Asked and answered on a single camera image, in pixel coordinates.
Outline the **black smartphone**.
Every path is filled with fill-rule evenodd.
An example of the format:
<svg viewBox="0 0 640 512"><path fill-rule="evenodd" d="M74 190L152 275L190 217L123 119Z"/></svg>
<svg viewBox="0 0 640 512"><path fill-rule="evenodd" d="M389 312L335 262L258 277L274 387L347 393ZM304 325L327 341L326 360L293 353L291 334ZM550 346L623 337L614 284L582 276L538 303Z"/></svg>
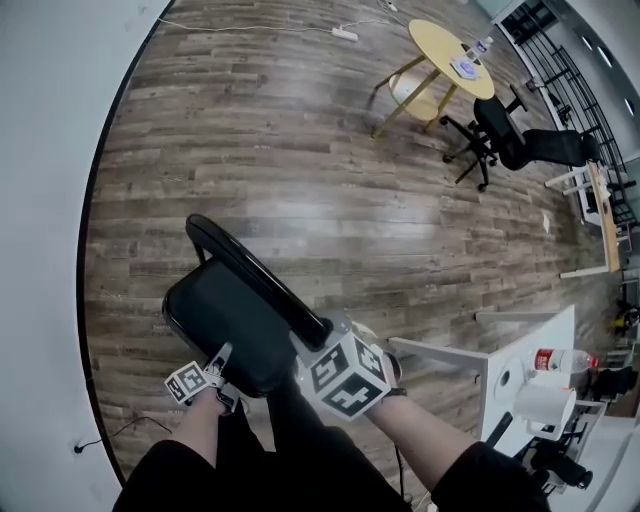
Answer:
<svg viewBox="0 0 640 512"><path fill-rule="evenodd" d="M510 412L505 412L502 418L497 423L491 434L486 440L486 444L490 447L495 447L502 436L505 434L510 424L513 421L513 416Z"/></svg>

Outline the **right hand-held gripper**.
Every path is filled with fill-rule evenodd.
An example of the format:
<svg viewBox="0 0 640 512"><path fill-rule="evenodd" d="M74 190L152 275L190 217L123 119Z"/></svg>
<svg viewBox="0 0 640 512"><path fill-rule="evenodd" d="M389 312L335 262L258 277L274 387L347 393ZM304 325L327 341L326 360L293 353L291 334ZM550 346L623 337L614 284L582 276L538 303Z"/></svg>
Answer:
<svg viewBox="0 0 640 512"><path fill-rule="evenodd" d="M357 418L397 388L402 368L386 342L367 326L328 319L326 346L294 343L305 398L339 418Z"/></svg>

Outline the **black metal railing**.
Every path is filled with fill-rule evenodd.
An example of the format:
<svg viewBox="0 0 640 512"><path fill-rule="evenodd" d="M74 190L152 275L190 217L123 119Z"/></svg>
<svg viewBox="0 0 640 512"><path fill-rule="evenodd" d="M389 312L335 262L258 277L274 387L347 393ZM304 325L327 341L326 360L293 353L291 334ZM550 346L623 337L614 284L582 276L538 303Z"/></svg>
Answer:
<svg viewBox="0 0 640 512"><path fill-rule="evenodd" d="M542 32L523 43L517 41L515 46L540 77L560 125L593 136L599 144L605 176L620 179L626 167L617 140L593 91L566 50Z"/></svg>

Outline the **person's right forearm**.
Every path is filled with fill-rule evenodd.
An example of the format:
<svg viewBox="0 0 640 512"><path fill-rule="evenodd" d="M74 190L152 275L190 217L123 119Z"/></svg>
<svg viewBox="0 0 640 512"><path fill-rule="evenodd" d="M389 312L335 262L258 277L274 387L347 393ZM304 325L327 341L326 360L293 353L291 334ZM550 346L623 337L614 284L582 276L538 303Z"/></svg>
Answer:
<svg viewBox="0 0 640 512"><path fill-rule="evenodd" d="M425 488L433 492L462 454L477 443L407 396L387 396L365 415L399 449Z"/></svg>

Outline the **black office chair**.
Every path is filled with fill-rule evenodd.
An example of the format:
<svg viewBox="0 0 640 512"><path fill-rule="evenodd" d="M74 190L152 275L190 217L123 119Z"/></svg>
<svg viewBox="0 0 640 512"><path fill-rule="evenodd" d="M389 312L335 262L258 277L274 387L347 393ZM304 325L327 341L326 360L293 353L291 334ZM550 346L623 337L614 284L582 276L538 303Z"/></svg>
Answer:
<svg viewBox="0 0 640 512"><path fill-rule="evenodd" d="M474 120L466 126L448 115L439 119L441 125L454 127L467 140L465 147L444 155L443 161L450 163L468 152L476 156L476 161L457 178L458 181L479 167L482 182L478 191L483 193L489 185L488 168L498 163L511 171L518 171L534 161L568 167L583 167L600 161L599 144L590 134L575 130L520 130L511 113L523 106L521 97L505 106L494 96L474 102Z"/></svg>

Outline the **black folding chair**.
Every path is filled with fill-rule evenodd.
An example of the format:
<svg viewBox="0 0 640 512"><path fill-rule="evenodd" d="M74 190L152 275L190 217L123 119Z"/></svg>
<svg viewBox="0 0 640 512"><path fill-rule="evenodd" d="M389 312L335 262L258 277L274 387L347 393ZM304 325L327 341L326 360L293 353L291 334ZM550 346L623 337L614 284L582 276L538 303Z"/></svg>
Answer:
<svg viewBox="0 0 640 512"><path fill-rule="evenodd" d="M209 218L191 214L185 230L199 264L166 293L163 316L208 360L231 345L223 376L245 395L265 397L292 370L293 342L318 352L333 325Z"/></svg>

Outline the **white tape roll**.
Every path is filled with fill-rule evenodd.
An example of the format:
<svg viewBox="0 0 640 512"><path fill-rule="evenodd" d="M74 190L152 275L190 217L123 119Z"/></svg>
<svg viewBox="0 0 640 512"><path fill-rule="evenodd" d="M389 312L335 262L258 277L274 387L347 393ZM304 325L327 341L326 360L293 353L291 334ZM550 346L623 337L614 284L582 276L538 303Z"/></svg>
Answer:
<svg viewBox="0 0 640 512"><path fill-rule="evenodd" d="M526 365L519 358L510 359L502 370L494 386L493 396L497 402L510 402L526 384L529 372Z"/></svg>

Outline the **large white mug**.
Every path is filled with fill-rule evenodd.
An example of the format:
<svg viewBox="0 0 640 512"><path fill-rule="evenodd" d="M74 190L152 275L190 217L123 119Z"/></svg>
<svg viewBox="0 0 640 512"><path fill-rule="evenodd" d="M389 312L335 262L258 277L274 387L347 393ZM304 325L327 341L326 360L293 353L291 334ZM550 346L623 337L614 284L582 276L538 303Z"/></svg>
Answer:
<svg viewBox="0 0 640 512"><path fill-rule="evenodd" d="M531 379L516 395L513 415L525 422L528 434L548 441L558 441L576 400L574 388L546 386Z"/></svg>

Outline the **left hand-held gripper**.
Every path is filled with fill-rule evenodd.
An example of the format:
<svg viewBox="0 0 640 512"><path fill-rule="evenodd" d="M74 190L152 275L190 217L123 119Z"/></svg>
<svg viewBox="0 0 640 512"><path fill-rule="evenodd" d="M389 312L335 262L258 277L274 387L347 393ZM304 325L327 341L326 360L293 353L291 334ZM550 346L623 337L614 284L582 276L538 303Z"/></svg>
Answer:
<svg viewBox="0 0 640 512"><path fill-rule="evenodd" d="M229 383L222 372L229 362L233 346L226 342L212 359L212 363L201 368L198 363L189 363L173 372L164 385L173 399L180 405L190 404L194 397L208 388L214 389L226 413L233 413L241 402L239 391Z"/></svg>

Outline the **person's left forearm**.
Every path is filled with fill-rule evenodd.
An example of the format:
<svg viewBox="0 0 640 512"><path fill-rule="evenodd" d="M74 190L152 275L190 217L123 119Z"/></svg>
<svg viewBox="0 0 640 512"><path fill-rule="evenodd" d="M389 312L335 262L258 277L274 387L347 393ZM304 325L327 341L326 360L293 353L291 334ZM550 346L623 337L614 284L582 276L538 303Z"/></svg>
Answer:
<svg viewBox="0 0 640 512"><path fill-rule="evenodd" d="M193 399L180 425L169 439L186 446L212 467L217 466L220 436L228 437L234 416L220 401L218 390L207 387Z"/></svg>

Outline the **black framed glass door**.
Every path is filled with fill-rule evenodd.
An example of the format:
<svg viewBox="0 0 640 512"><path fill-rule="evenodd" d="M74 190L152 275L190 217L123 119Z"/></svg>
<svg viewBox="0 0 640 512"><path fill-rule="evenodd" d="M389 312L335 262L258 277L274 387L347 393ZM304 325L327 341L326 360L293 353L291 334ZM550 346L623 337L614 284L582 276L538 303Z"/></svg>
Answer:
<svg viewBox="0 0 640 512"><path fill-rule="evenodd" d="M516 44L522 44L557 21L543 0L525 0L501 25Z"/></svg>

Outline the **white drawer cabinet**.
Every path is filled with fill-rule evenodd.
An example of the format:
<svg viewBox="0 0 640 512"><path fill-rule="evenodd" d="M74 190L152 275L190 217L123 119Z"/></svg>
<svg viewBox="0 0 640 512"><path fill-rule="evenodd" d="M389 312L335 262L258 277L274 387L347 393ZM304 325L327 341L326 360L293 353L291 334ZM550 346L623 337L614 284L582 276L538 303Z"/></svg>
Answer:
<svg viewBox="0 0 640 512"><path fill-rule="evenodd" d="M581 176L575 178L575 182L576 184L581 186L581 189L577 192L577 195L579 197L583 220L587 223L599 225L600 221L597 211L596 198L587 167L584 168L584 173Z"/></svg>

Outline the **blue white packet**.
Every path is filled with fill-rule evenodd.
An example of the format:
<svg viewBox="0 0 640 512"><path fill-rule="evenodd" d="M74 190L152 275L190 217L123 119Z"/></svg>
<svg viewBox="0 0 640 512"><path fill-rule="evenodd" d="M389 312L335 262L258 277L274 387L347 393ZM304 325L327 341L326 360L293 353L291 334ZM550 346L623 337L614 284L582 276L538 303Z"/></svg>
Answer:
<svg viewBox="0 0 640 512"><path fill-rule="evenodd" d="M461 79L475 81L479 78L474 62L467 57L452 58L450 66Z"/></svg>

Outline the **person's black clothing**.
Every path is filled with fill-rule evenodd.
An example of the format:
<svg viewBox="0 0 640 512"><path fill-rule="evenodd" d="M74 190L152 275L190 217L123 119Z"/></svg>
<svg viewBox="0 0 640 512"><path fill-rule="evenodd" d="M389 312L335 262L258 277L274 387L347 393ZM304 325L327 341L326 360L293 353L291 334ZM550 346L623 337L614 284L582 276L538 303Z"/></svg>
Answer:
<svg viewBox="0 0 640 512"><path fill-rule="evenodd" d="M229 436L221 433L216 467L169 438L159 441L130 474L113 512L411 512L352 439L321 421L293 377L267 405L273 451L236 409ZM551 512L517 461L478 440L429 493L439 512Z"/></svg>

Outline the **round yellow table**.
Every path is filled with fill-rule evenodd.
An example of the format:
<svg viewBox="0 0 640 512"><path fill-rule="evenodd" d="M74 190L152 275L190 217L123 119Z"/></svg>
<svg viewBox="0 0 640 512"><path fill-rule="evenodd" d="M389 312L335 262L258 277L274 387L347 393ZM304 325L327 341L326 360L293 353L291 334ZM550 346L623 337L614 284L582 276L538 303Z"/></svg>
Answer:
<svg viewBox="0 0 640 512"><path fill-rule="evenodd" d="M382 135L402 114L408 114L431 126L444 114L445 107L459 90L483 100L495 94L493 80L486 66L477 57L469 58L479 74L475 81L461 79L451 68L452 58L467 57L468 53L463 48L462 40L453 33L435 23L419 19L409 22L408 32L419 55L374 87L375 90L388 87L396 102L394 111L372 133L374 138ZM446 78L449 88L442 99L437 101L431 95L429 87L440 77Z"/></svg>

